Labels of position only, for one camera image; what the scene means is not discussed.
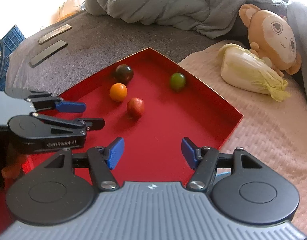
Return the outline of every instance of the gray blanket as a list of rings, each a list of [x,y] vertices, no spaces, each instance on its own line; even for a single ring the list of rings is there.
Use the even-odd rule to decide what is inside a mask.
[[[288,24],[295,34],[297,51],[302,58],[301,71],[293,75],[293,78],[303,85],[307,97],[307,6],[291,1],[288,4],[287,15]]]
[[[287,0],[86,0],[92,15],[110,15],[127,23],[171,25],[209,38],[228,33],[241,5],[252,3],[279,15]]]

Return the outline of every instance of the blue fingertip pad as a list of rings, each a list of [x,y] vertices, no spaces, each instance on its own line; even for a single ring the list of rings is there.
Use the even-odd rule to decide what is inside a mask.
[[[118,164],[123,151],[125,150],[125,140],[122,137],[116,138],[108,147],[107,165],[113,170]]]
[[[199,161],[196,159],[195,149],[191,144],[192,142],[189,138],[183,138],[181,141],[181,152],[183,157],[186,159],[189,167],[195,170],[199,165]]]
[[[61,101],[56,104],[55,109],[60,113],[83,113],[87,109],[87,106],[85,103]]]

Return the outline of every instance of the orange plush toy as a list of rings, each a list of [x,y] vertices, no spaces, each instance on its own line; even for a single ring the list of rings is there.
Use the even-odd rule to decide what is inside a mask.
[[[301,67],[301,56],[297,52],[295,36],[287,24],[287,18],[260,10],[253,4],[244,4],[239,10],[242,22],[248,28],[248,38],[253,54],[283,77],[297,73]]]

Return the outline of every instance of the red tray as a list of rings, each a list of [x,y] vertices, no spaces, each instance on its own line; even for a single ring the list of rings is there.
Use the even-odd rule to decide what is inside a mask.
[[[134,77],[127,85],[125,101],[116,103],[110,99],[109,90],[115,83],[111,74],[120,64],[130,65]],[[180,93],[169,87],[170,76],[175,72],[183,73],[187,80]],[[182,138],[189,137],[198,146],[220,149],[242,119],[242,114],[210,87],[151,48],[99,71],[61,97],[84,102],[87,110],[83,114],[49,111],[49,115],[64,119],[102,117],[106,121],[102,130],[88,132],[85,147],[74,152],[107,146],[118,136],[124,138],[124,154],[112,171],[119,184],[124,181],[186,184],[193,171],[182,156]],[[127,102],[133,97],[145,103],[145,113],[138,121],[126,113]],[[23,166],[25,172],[51,155],[31,155]],[[90,181],[87,169],[76,169],[76,174]]]

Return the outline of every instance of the black phone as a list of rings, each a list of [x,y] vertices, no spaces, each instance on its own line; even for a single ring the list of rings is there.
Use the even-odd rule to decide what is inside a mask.
[[[34,56],[29,64],[31,67],[38,66],[41,62],[46,60],[47,58],[51,57],[53,54],[57,53],[61,49],[65,48],[68,45],[68,43],[64,41],[57,41],[56,43],[52,44],[48,48],[46,48],[44,51],[40,52],[38,55]]]

